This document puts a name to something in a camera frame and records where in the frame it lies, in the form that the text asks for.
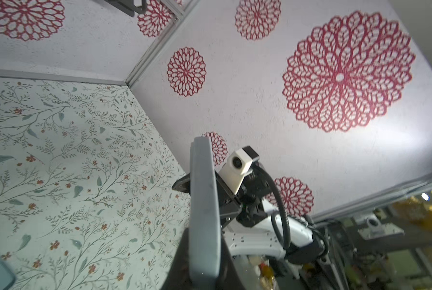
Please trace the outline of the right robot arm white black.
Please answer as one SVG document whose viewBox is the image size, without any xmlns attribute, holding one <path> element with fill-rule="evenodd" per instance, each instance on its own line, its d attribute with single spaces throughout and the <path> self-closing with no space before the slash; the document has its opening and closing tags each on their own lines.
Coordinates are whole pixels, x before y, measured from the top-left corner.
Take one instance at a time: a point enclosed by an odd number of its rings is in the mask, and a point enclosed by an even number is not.
<svg viewBox="0 0 432 290">
<path fill-rule="evenodd" d="M 288 214 L 273 178 L 259 165 L 190 174 L 173 190 L 192 195 L 188 250 L 194 267 L 223 257 L 266 256 L 304 264 L 328 254 L 328 242 L 304 217 Z"/>
</svg>

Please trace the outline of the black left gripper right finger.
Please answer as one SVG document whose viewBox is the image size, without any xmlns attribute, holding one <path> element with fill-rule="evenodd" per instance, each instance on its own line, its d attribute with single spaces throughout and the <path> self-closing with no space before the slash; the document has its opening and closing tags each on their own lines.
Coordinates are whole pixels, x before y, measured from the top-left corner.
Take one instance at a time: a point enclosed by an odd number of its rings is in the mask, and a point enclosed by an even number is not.
<svg viewBox="0 0 432 290">
<path fill-rule="evenodd" d="M 224 239 L 221 240 L 220 273 L 218 276 L 219 290 L 245 290 L 239 278 L 229 248 Z"/>
</svg>

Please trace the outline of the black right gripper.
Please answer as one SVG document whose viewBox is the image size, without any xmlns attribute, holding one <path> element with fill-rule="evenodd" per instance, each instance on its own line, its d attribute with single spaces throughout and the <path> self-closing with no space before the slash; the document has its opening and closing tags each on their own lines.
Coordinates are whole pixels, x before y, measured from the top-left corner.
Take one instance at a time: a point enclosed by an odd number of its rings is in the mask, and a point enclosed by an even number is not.
<svg viewBox="0 0 432 290">
<path fill-rule="evenodd" d="M 220 226 L 225 228 L 236 219 L 241 225 L 252 228 L 268 218 L 263 200 L 267 195 L 278 194 L 272 177 L 260 164 L 252 166 L 252 173 L 242 181 L 237 197 L 233 194 L 222 177 L 215 172 L 220 213 Z M 172 189 L 190 194 L 190 174 L 178 179 Z"/>
</svg>

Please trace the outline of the black phone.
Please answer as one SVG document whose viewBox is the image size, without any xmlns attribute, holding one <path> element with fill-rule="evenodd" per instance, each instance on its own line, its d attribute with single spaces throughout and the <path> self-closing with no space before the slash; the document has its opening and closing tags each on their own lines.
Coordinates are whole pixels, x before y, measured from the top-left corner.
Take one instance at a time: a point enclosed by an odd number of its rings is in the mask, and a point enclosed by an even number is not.
<svg viewBox="0 0 432 290">
<path fill-rule="evenodd" d="M 197 290 L 216 288 L 221 264 L 221 227 L 212 146 L 196 137 L 190 148 L 189 275 Z"/>
</svg>

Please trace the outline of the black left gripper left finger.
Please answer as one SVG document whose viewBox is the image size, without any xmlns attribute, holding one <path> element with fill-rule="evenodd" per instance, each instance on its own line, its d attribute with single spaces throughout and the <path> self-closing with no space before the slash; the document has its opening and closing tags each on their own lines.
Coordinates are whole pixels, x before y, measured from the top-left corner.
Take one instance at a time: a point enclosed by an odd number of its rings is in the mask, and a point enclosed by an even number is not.
<svg viewBox="0 0 432 290">
<path fill-rule="evenodd" d="M 190 290 L 189 228 L 183 232 L 168 276 L 161 290 Z"/>
</svg>

